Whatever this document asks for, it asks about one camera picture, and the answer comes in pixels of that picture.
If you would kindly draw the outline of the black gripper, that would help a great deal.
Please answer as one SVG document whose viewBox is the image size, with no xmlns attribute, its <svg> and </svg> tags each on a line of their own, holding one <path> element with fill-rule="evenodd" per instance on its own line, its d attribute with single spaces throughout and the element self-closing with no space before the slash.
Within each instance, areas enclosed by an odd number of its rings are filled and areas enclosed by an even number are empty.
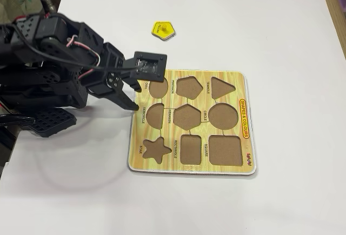
<svg viewBox="0 0 346 235">
<path fill-rule="evenodd" d="M 106 97 L 125 110 L 137 111 L 139 106 L 123 91 L 123 85 L 126 83 L 134 91 L 142 92 L 138 80 L 130 76 L 135 68 L 135 60 L 133 58 L 126 60 L 124 55 L 110 43 L 103 44 L 100 57 L 99 66 L 103 69 L 87 74 L 88 93 L 97 98 Z"/>
</svg>

